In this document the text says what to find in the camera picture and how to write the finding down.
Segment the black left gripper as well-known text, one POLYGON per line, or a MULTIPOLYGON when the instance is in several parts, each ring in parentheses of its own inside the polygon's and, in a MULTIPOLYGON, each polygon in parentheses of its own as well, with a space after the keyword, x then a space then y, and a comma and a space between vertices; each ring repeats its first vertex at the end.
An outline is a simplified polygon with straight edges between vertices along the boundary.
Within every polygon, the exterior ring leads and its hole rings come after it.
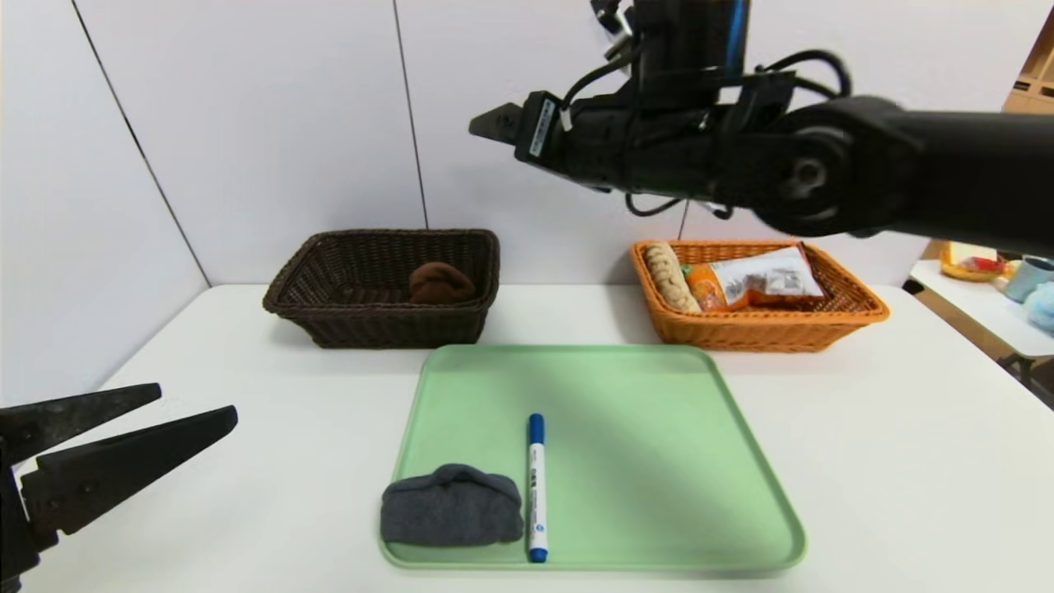
POLYGON ((41 553, 97 521, 148 485, 218 443, 238 423, 234 406, 137 429, 37 458, 16 483, 14 464, 161 398, 161 386, 98 393, 1 409, 1 591, 19 592, 41 553))

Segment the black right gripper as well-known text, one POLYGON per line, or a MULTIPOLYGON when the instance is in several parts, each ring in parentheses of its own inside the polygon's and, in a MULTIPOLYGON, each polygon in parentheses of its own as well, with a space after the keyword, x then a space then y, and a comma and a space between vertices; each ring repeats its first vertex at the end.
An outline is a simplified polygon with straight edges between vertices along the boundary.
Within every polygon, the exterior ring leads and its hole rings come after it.
POLYGON ((625 151, 632 123, 630 93, 575 99, 566 130, 557 95, 534 91, 525 104, 504 104, 470 120, 475 138, 515 146, 518 161, 599 192, 627 192, 625 151))

